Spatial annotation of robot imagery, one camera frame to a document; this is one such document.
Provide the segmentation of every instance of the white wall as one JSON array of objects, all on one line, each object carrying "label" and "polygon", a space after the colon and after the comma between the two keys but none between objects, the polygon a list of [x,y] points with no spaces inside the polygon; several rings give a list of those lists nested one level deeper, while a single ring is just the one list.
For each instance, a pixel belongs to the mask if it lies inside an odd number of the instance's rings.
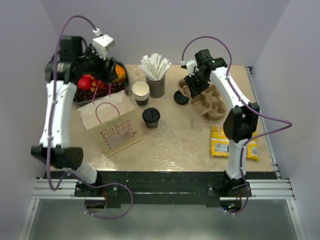
[{"label": "white wall", "polygon": [[[253,67],[262,111],[293,122],[270,136],[309,240],[320,236],[320,1],[291,0]],[[267,122],[269,130],[279,124]]]},{"label": "white wall", "polygon": [[[233,53],[234,63],[252,66],[290,0],[41,0],[58,31],[73,14],[90,18],[115,39],[111,54],[126,64],[138,64],[154,52],[179,64],[185,45],[211,35],[222,39]],[[73,21],[66,31],[92,39],[91,27]],[[186,59],[209,48],[212,56],[228,55],[218,43],[199,40]]]},{"label": "white wall", "polygon": [[56,33],[39,0],[0,1],[0,239],[19,237],[35,177],[30,156],[46,109],[44,67]]}]

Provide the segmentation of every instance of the yellow snack bag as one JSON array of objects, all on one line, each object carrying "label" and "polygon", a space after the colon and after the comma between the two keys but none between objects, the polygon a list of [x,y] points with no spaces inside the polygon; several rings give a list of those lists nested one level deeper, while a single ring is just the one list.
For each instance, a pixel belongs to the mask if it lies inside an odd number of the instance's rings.
[{"label": "yellow snack bag", "polygon": [[[226,137],[222,127],[211,127],[211,154],[212,156],[229,157],[229,139]],[[246,158],[259,161],[258,143],[256,139],[249,142]]]}]

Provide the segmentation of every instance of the table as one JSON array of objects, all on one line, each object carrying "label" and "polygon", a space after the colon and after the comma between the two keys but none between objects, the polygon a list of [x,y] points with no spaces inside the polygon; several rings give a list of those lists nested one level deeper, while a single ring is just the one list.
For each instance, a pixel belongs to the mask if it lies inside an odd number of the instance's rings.
[{"label": "table", "polygon": [[[138,65],[126,65],[131,85],[138,81],[146,81]],[[230,71],[234,81],[241,91],[254,101],[250,82],[244,66],[232,66]],[[224,118],[210,120],[196,114],[190,104],[178,105],[174,101],[174,93],[178,90],[177,82],[187,75],[187,70],[173,65],[165,77],[165,94],[158,99],[149,98],[147,107],[160,111],[161,118],[158,128],[149,130],[142,119],[145,108],[137,107],[141,128],[144,134],[142,140],[115,153],[104,156],[90,133],[83,126],[79,108],[72,106],[70,140],[71,146],[82,147],[84,160],[99,171],[192,171],[211,172],[224,171],[228,159],[212,157],[211,126],[222,127]],[[130,101],[137,105],[132,90],[128,93]],[[263,132],[261,122],[258,133]],[[260,161],[246,161],[247,172],[271,172],[272,165],[267,149],[266,139],[258,138]]]}]

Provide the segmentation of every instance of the cable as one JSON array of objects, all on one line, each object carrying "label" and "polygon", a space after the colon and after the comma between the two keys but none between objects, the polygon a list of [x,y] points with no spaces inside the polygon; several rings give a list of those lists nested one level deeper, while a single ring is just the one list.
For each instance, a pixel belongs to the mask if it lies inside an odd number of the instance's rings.
[{"label": "cable", "polygon": [[[48,130],[47,130],[48,131],[48,146],[47,146],[47,151],[46,151],[46,175],[47,175],[47,179],[48,179],[48,184],[49,184],[50,188],[53,191],[56,191],[57,189],[59,189],[59,186],[60,186],[63,178],[67,175],[67,173],[64,173],[61,176],[61,178],[59,179],[57,185],[55,187],[53,186],[52,179],[51,179],[51,170],[50,170],[50,165],[51,164],[50,164],[50,160],[51,160],[51,144],[52,144],[52,124],[53,124],[55,105],[56,105],[56,100],[57,100],[56,93],[57,93],[57,80],[58,80],[58,52],[59,52],[59,47],[60,47],[60,41],[61,41],[61,38],[62,38],[62,35],[63,35],[65,29],[66,29],[67,25],[69,24],[69,22],[72,19],[75,19],[75,18],[80,18],[80,19],[86,20],[95,30],[97,30],[96,26],[88,18],[86,18],[85,16],[73,15],[73,16],[69,17],[65,21],[65,23],[63,24],[63,26],[62,26],[62,28],[60,30],[60,33],[58,35],[58,40],[56,42],[55,52],[54,52],[54,56],[53,56],[53,93],[52,93],[52,104],[51,104],[50,114],[49,114],[49,119],[48,119]],[[81,179],[80,179],[80,181],[82,183],[84,183],[85,185],[87,185],[88,187],[94,188],[94,189],[104,188],[104,187],[109,186],[109,185],[119,185],[119,186],[124,187],[130,194],[131,204],[130,204],[130,207],[128,208],[128,210],[126,210],[124,213],[122,213],[118,217],[124,216],[132,208],[132,205],[133,205],[133,194],[132,194],[132,192],[129,190],[129,188],[127,186],[125,186],[125,185],[123,185],[121,183],[108,183],[108,184],[104,184],[104,185],[101,185],[101,186],[92,186],[92,185],[82,181]]]},{"label": "cable", "polygon": [[101,186],[92,186],[90,184],[87,184],[84,182],[85,185],[87,185],[88,187],[90,188],[93,188],[93,189],[99,189],[99,188],[105,188],[105,187],[108,187],[108,186],[111,186],[111,185],[118,185],[118,186],[121,186],[123,187],[124,189],[126,189],[128,191],[128,193],[130,194],[130,197],[131,197],[131,202],[130,202],[130,206],[129,208],[123,212],[122,214],[120,215],[117,215],[117,216],[101,216],[101,215],[97,215],[97,214],[94,214],[92,212],[89,212],[88,208],[87,208],[87,203],[84,204],[84,209],[85,209],[85,212],[84,213],[88,213],[89,215],[93,216],[93,217],[96,217],[96,218],[99,218],[99,219],[107,219],[107,220],[111,220],[111,219],[118,219],[118,218],[121,218],[123,217],[124,215],[126,215],[132,208],[133,204],[134,204],[134,197],[133,197],[133,194],[132,192],[130,191],[130,189],[124,185],[124,184],[121,184],[121,183],[117,183],[117,182],[112,182],[112,183],[107,183],[107,184],[104,184],[104,185],[101,185]]},{"label": "cable", "polygon": [[93,105],[95,104],[95,98],[96,98],[96,94],[97,94],[97,91],[98,91],[100,83],[101,83],[101,81],[98,81],[98,84],[97,84],[97,86],[95,87],[95,90],[94,90],[94,94],[93,94],[93,98],[92,98],[92,104]]},{"label": "cable", "polygon": [[241,96],[239,95],[239,93],[237,92],[237,90],[235,89],[235,87],[232,85],[231,81],[230,81],[230,78],[229,78],[229,72],[230,72],[230,68],[232,66],[232,55],[231,55],[231,52],[229,50],[229,48],[227,47],[227,45],[221,41],[220,39],[214,37],[214,36],[200,36],[200,37],[197,37],[195,39],[193,39],[192,41],[190,41],[184,48],[183,52],[182,52],[182,61],[184,60],[184,57],[185,57],[185,52],[187,50],[187,48],[189,47],[189,45],[191,43],[193,43],[194,41],[198,40],[198,39],[213,39],[213,40],[216,40],[218,41],[219,43],[221,43],[225,50],[228,52],[229,54],[229,65],[226,69],[226,73],[225,73],[225,79],[227,80],[228,84],[230,85],[231,89],[233,90],[234,94],[238,97],[239,101],[244,105],[246,106],[247,109],[249,109],[252,113],[262,117],[262,118],[265,118],[265,119],[269,119],[269,120],[273,120],[273,121],[276,121],[276,122],[280,122],[280,123],[284,123],[284,124],[287,124],[287,126],[284,126],[284,127],[280,127],[280,128],[277,128],[275,130],[272,130],[272,131],[268,131],[268,132],[265,132],[265,133],[262,133],[262,134],[259,134],[257,136],[254,136],[252,137],[251,139],[248,139],[242,146],[241,148],[241,151],[240,151],[240,172],[241,172],[241,176],[242,176],[242,179],[244,180],[244,185],[245,185],[245,188],[246,188],[246,199],[245,199],[245,203],[243,205],[243,207],[236,211],[236,212],[233,212],[233,213],[229,213],[229,214],[232,214],[232,215],[237,215],[239,213],[241,213],[247,206],[248,204],[248,200],[249,200],[249,186],[248,186],[248,182],[246,180],[246,177],[244,175],[244,171],[243,171],[243,153],[244,153],[244,147],[249,143],[251,142],[252,140],[254,139],[257,139],[257,138],[260,138],[260,137],[263,137],[263,136],[266,136],[266,135],[269,135],[269,134],[274,134],[274,133],[277,133],[277,132],[280,132],[282,130],[285,130],[285,129],[288,129],[290,127],[292,127],[292,122],[288,121],[288,120],[284,120],[284,119],[281,119],[281,118],[277,118],[277,117],[272,117],[272,116],[268,116],[268,115],[264,115],[256,110],[254,110],[252,107],[250,107],[248,104],[245,103],[245,101],[241,98]]}]

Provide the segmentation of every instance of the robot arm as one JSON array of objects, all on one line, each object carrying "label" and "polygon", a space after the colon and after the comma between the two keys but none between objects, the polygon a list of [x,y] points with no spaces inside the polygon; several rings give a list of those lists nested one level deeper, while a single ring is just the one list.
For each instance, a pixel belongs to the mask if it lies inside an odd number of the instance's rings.
[{"label": "robot arm", "polygon": [[[47,162],[47,151],[50,151],[51,166],[72,172],[89,184],[95,184],[98,172],[83,161],[81,147],[70,146],[70,120],[74,95],[78,80],[83,74],[91,74],[98,80],[107,82],[112,71],[112,63],[106,68],[108,50],[114,46],[113,38],[102,35],[99,29],[93,30],[95,38],[83,53],[80,36],[63,36],[60,42],[59,61],[57,64],[56,98],[53,102],[53,60],[45,67],[47,81],[47,109],[43,133],[39,146],[31,147],[31,154],[41,162]],[[55,104],[52,119],[51,146],[48,149],[48,129],[52,104]]]},{"label": "robot arm", "polygon": [[[229,159],[224,173],[223,188],[227,193],[235,193],[239,188],[245,186],[241,169],[245,176],[247,147],[243,147],[243,145],[252,137],[253,132],[256,131],[258,115],[249,111],[246,106],[241,103],[226,81],[227,64],[223,58],[213,58],[209,50],[205,49],[197,52],[195,59],[196,61],[181,62],[182,67],[188,70],[188,75],[184,80],[190,89],[191,97],[194,98],[196,95],[202,93],[209,87],[209,82],[211,82],[220,90],[230,111],[223,124],[223,131],[229,139]],[[251,103],[241,92],[233,78],[229,76],[229,79],[242,100],[259,112],[259,105],[256,102]],[[241,168],[240,154],[242,148],[244,148],[244,151]]]}]

